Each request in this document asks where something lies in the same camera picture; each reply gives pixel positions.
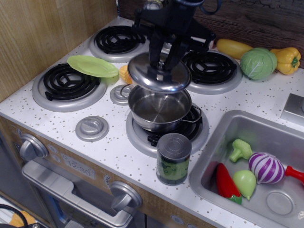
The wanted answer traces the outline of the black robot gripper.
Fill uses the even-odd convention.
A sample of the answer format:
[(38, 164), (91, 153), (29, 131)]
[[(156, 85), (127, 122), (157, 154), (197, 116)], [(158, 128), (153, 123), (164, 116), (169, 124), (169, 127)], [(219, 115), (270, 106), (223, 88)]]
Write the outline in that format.
[[(217, 11), (207, 11), (203, 0), (171, 0), (159, 10), (137, 9), (133, 30), (145, 34), (150, 40), (149, 62), (156, 69), (171, 71), (190, 50), (207, 52), (216, 34), (194, 19), (196, 9), (211, 16)], [(205, 43), (191, 37), (203, 38)], [(161, 61), (163, 44), (171, 45), (165, 63)]]

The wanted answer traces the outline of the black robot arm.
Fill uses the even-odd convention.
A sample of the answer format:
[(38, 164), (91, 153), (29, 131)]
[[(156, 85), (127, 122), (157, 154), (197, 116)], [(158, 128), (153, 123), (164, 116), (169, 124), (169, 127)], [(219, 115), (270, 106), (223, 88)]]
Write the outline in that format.
[(217, 1), (214, 12), (206, 11), (202, 0), (172, 0), (161, 9), (137, 9), (133, 29), (147, 35), (149, 62), (154, 68), (172, 70), (186, 52), (208, 52), (216, 34), (194, 19), (197, 8), (207, 15), (215, 14), (221, 7)]

